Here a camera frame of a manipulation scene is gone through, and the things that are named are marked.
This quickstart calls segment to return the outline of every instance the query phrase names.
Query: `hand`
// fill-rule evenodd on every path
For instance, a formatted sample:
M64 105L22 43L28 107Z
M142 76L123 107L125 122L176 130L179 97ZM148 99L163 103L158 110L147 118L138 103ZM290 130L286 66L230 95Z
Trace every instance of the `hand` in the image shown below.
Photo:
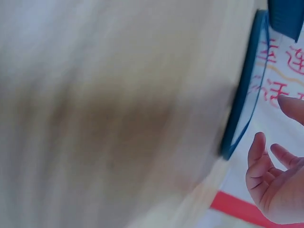
M280 96L278 103L289 118L304 124L304 101ZM265 148L263 133L257 133L248 153L246 185L261 212L280 224L304 222L304 157L296 157L279 144L270 149L287 168L277 169Z

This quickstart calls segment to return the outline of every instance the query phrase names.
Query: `blue rim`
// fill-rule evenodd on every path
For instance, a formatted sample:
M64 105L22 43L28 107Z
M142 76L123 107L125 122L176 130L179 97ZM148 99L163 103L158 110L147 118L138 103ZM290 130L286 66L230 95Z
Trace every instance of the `blue rim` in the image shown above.
M254 106L254 109L252 111L252 114L251 114L251 117L250 117L248 123L245 125L244 129L242 130L240 136L237 138L236 142L233 145L231 145L236 128L237 128L238 121L239 121L241 113L243 111L243 107L245 104L245 100L246 100L246 96L247 96L247 92L248 92L248 88L249 88L249 84L250 84L250 80L251 80L252 71L254 69L257 48L258 48L259 39L260 39L260 32L264 27L266 29L266 39L267 39L267 43L268 43L268 47L269 47L268 13L266 10L258 10L255 14L255 18L253 21L241 78L240 78L239 85L238 85L238 88L237 88L237 91L235 94L235 98L234 98L234 101L232 104L231 113L230 113L228 123L227 123L226 129L225 129L224 135L223 135L223 139L220 144L220 154L223 156L223 158L225 160L229 160L229 158L231 157L235 148L237 147L238 143L240 142L242 136L244 135L246 129L249 126L250 120L253 116L253 113L254 113L254 110L255 110L255 107L257 104L260 90L257 93L255 106ZM264 72L262 75L261 85L262 85L263 79L264 79L266 64L267 64L267 61L265 61L265 67L264 67Z

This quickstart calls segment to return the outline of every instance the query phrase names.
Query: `red stripe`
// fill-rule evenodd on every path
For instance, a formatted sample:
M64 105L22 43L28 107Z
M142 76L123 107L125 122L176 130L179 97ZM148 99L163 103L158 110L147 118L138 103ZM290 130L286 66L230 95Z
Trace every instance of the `red stripe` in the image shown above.
M304 228L303 223L290 225L278 225L273 223L266 219L255 205L242 201L222 191L217 193L210 207L265 228Z

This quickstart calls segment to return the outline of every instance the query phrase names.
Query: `blue plastic container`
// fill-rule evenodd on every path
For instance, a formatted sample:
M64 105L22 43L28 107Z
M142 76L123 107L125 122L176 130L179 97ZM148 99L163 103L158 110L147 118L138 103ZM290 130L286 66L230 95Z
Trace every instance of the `blue plastic container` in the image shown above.
M297 42L304 22L304 0L268 0L268 10L273 30Z

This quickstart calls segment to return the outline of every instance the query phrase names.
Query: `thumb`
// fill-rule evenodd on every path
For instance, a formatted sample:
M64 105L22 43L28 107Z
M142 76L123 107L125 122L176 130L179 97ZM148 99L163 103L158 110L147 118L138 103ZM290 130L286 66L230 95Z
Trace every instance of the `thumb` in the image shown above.
M285 115L304 125L304 101L283 95L277 101Z

